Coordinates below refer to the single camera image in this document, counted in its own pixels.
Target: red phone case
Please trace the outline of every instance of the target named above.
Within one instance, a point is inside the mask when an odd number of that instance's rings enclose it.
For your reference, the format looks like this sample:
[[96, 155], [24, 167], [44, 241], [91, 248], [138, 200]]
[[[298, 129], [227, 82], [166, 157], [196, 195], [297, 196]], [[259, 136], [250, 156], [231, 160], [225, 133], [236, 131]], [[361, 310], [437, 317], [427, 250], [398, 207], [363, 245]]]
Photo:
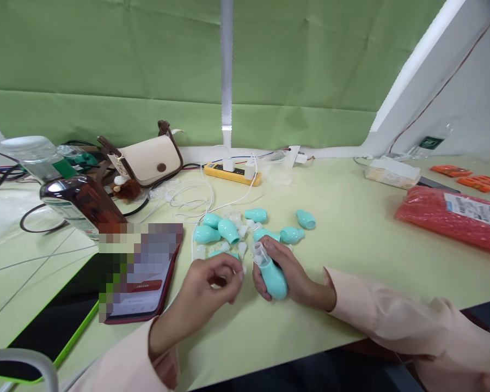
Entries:
[[165, 282], [163, 283], [162, 296], [160, 298], [160, 302], [158, 303], [158, 307], [156, 308], [156, 310], [151, 315], [146, 314], [145, 316], [134, 314], [134, 315], [127, 315], [127, 317], [124, 318], [109, 319], [108, 317], [107, 320], [103, 322], [104, 324], [113, 325], [113, 324], [127, 324], [131, 322], [147, 321], [153, 319], [154, 317], [162, 313], [167, 300], [167, 294], [169, 293], [169, 286], [173, 278], [174, 266], [176, 265], [176, 258], [178, 256], [178, 252], [180, 251], [180, 246], [181, 243], [178, 245], [176, 251], [173, 254], [173, 257], [171, 258], [169, 270], [167, 271], [167, 276], [165, 278]]

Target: phone screen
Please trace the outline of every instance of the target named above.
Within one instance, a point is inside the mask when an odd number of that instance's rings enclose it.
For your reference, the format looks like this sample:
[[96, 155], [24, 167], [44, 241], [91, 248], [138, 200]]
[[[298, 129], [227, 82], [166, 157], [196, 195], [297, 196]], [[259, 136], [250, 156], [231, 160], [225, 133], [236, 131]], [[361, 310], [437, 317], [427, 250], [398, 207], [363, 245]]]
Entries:
[[153, 317], [160, 312], [167, 295], [168, 282], [174, 268], [177, 252], [149, 255], [141, 253], [136, 256], [138, 262], [133, 265], [133, 273], [127, 274], [127, 292], [119, 293], [113, 303], [113, 312], [107, 318], [107, 323], [132, 321], [142, 317]]
[[[38, 351], [54, 362], [96, 306], [99, 281], [104, 270], [97, 253], [85, 263], [8, 348]], [[0, 376], [36, 381], [42, 375], [35, 367], [25, 363], [0, 361]]]

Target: finger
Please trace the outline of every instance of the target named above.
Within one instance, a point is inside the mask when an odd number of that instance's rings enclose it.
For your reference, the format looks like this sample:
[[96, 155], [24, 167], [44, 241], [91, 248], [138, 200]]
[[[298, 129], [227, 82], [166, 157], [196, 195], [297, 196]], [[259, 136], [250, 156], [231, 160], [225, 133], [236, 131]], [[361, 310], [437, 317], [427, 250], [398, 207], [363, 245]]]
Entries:
[[256, 263], [254, 263], [254, 267], [252, 268], [252, 280], [254, 281], [254, 286], [256, 286], [256, 290], [259, 294], [263, 295], [267, 292], [267, 286], [261, 276], [260, 267], [258, 267]]
[[213, 273], [216, 268], [222, 266], [228, 266], [236, 273], [243, 272], [243, 266], [238, 259], [228, 253], [219, 253], [216, 256], [205, 260], [204, 265], [212, 270], [211, 273]]
[[265, 281], [263, 280], [263, 276], [261, 276], [260, 267], [254, 264], [252, 269], [252, 280], [254, 281], [254, 286], [256, 287], [256, 291], [262, 296], [266, 301], [272, 301], [271, 295], [267, 292], [267, 286], [265, 285]]
[[265, 236], [260, 239], [260, 242], [263, 243], [267, 254], [276, 261], [281, 269], [287, 267], [291, 263], [291, 259], [285, 255], [280, 249], [278, 249], [278, 245], [281, 245], [278, 241], [274, 240], [269, 236]]
[[232, 277], [234, 276], [234, 271], [230, 267], [221, 266], [215, 269], [214, 274], [215, 283], [218, 286], [223, 287], [232, 280]]
[[219, 309], [226, 302], [234, 302], [237, 295], [240, 293], [241, 286], [243, 284], [243, 278], [243, 271], [238, 272], [232, 276], [232, 279], [227, 282], [227, 285], [225, 287], [212, 291], [213, 298], [215, 299], [215, 310]]
[[281, 253], [283, 253], [285, 256], [287, 256], [290, 260], [295, 260], [296, 257], [294, 256], [294, 253], [284, 244], [281, 242], [276, 241], [272, 237], [267, 236], [265, 241], [268, 241], [273, 244], [273, 246], [276, 247]]
[[227, 281], [223, 277], [214, 277], [212, 279], [209, 279], [209, 284], [211, 286], [216, 285], [219, 287], [225, 287], [225, 286], [227, 286]]

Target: orange box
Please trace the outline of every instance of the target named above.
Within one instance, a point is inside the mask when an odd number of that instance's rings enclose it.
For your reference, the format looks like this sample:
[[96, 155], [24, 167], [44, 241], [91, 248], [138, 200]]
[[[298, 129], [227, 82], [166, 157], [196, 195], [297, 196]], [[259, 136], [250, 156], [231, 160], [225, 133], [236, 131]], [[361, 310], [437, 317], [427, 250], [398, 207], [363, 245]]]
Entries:
[[473, 171], [466, 170], [453, 165], [432, 166], [430, 170], [447, 175], [449, 177], [465, 177], [467, 175], [472, 175], [474, 173]]
[[464, 177], [457, 180], [457, 182], [481, 192], [490, 192], [490, 177], [488, 176]]

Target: green curtain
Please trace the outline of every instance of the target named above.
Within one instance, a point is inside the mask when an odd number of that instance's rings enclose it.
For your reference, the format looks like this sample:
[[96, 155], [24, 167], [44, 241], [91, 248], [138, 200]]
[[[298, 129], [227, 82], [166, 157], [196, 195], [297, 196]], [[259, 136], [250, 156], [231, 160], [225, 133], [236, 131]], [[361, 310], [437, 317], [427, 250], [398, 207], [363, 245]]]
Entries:
[[443, 0], [235, 0], [232, 145], [361, 145]]
[[219, 0], [0, 0], [0, 130], [221, 143]]
[[[442, 0], [235, 0], [232, 144], [360, 145]], [[222, 141], [219, 0], [0, 0], [0, 130]]]

